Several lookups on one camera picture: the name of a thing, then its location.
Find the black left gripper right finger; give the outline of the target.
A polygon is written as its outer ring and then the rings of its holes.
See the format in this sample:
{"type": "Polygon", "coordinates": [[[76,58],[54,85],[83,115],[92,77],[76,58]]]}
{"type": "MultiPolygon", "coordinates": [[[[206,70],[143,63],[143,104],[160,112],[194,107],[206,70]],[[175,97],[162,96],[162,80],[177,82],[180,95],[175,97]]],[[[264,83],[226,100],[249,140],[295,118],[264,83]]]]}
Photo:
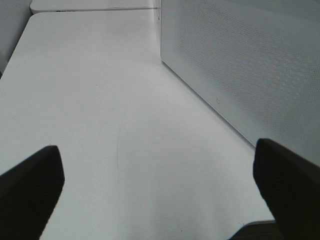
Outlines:
{"type": "Polygon", "coordinates": [[[320,238],[320,168],[279,143],[256,143],[253,178],[284,239],[320,238]]]}

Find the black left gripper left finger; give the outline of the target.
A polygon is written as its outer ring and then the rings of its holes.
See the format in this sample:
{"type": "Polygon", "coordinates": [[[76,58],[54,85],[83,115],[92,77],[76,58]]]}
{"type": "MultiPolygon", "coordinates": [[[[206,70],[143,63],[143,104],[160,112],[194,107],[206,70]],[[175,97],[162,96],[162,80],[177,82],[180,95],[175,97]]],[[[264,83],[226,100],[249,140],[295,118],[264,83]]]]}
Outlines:
{"type": "Polygon", "coordinates": [[[56,145],[45,146],[0,176],[0,238],[40,239],[65,183],[56,145]]]}

